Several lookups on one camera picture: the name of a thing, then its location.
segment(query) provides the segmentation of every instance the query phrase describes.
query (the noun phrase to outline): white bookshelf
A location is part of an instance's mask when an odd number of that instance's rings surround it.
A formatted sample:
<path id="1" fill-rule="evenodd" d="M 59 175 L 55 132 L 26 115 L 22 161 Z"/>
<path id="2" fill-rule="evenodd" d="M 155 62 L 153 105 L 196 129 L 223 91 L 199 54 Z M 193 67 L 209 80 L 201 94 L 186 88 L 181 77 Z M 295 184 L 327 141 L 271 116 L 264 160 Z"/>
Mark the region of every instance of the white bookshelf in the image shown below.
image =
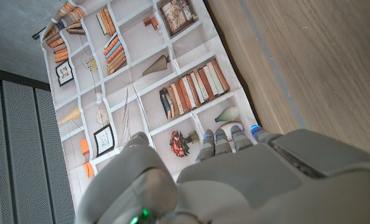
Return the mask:
<path id="1" fill-rule="evenodd" d="M 169 146 L 173 131 L 181 131 L 187 137 L 189 132 L 196 130 L 202 139 L 206 129 L 216 130 L 225 123 L 216 123 L 214 118 L 227 106 L 238 107 L 238 121 L 243 123 L 245 129 L 257 124 L 203 1 L 188 1 L 198 18 L 174 36 L 170 36 L 158 10 L 167 0 L 114 0 L 102 1 L 103 4 L 92 0 L 74 1 L 74 4 L 87 11 L 88 15 L 81 19 L 86 35 L 60 31 L 67 44 L 74 74 L 74 80 L 62 86 L 59 86 L 55 73 L 58 64 L 54 61 L 52 49 L 46 45 L 46 40 L 42 41 L 57 120 L 76 106 L 81 111 L 81 118 L 59 126 L 75 207 L 93 179 L 87 178 L 82 164 L 89 161 L 97 175 L 112 157 L 120 153 L 129 136 L 138 131 L 146 133 L 150 145 L 162 158 L 173 178 L 176 178 L 183 168 L 194 163 L 201 142 L 189 144 L 188 157 L 176 157 Z M 103 35 L 96 17 L 101 7 L 108 8 L 127 58 L 126 63 L 111 75 L 107 74 L 107 62 L 103 54 L 103 46 L 110 36 Z M 154 30 L 152 25 L 144 26 L 143 19 L 148 16 L 156 18 L 158 30 Z M 142 76 L 143 71 L 162 55 L 171 59 L 168 69 Z M 84 61 L 91 58 L 95 59 L 98 66 L 98 70 L 93 72 L 83 65 Z M 159 91 L 193 69 L 202 68 L 214 58 L 230 90 L 182 116 L 167 119 Z M 100 105 L 95 102 L 97 92 L 102 93 L 103 97 Z M 93 134 L 103 127 L 96 121 L 97 111 L 101 108 L 108 111 L 115 148 L 97 157 Z M 251 139 L 248 131 L 245 134 Z M 82 155 L 80 148 L 83 139 L 87 139 L 90 149 L 86 156 Z"/>

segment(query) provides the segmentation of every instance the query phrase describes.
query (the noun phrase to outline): red flowers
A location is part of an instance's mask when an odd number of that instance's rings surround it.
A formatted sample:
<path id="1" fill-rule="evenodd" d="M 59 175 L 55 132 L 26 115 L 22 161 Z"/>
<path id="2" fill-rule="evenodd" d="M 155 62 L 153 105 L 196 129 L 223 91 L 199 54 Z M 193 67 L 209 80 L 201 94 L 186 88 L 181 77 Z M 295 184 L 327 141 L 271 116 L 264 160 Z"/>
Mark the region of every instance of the red flowers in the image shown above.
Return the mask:
<path id="1" fill-rule="evenodd" d="M 184 150 L 183 150 L 183 144 L 181 142 L 182 140 L 182 134 L 178 134 L 177 131 L 174 131 L 172 134 L 171 134 L 171 140 L 170 140 L 170 146 L 171 146 L 171 150 L 173 153 L 175 153 L 175 155 L 177 155 L 178 157 L 184 157 L 184 156 L 187 156 L 187 154 L 184 153 Z"/>

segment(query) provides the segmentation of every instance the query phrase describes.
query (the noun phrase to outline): wooden panel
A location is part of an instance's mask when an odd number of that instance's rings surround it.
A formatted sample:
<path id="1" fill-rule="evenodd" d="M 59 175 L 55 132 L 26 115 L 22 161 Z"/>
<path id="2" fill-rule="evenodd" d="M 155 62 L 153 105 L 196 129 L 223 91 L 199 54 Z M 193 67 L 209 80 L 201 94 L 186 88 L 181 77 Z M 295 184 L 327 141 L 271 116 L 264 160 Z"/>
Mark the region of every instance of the wooden panel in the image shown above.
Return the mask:
<path id="1" fill-rule="evenodd" d="M 307 128 L 370 152 L 370 0 L 208 2 L 266 129 L 287 132 L 297 122 L 247 11 Z"/>

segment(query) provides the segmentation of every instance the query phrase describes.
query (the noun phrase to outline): concrete ceiling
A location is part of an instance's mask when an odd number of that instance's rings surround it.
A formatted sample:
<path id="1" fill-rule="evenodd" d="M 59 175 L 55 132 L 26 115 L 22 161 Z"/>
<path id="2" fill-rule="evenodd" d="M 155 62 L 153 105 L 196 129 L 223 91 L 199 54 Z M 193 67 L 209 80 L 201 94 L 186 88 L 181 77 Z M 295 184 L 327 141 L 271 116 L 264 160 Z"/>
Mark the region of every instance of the concrete ceiling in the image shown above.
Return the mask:
<path id="1" fill-rule="evenodd" d="M 40 40 L 44 28 L 66 0 L 0 0 L 0 70 L 48 83 Z"/>

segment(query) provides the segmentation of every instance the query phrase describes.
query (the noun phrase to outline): framed picture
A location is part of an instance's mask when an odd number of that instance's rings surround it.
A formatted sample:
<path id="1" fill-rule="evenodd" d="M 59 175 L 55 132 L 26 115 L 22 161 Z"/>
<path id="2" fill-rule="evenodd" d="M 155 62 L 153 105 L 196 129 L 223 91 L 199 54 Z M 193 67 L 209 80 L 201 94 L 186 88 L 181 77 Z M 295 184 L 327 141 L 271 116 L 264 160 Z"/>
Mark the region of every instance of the framed picture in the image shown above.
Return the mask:
<path id="1" fill-rule="evenodd" d="M 97 157 L 111 151 L 115 147 L 115 138 L 110 124 L 93 134 L 97 143 Z"/>
<path id="2" fill-rule="evenodd" d="M 62 86 L 74 79 L 72 67 L 69 61 L 65 61 L 56 67 L 56 75 L 59 78 L 59 85 Z"/>

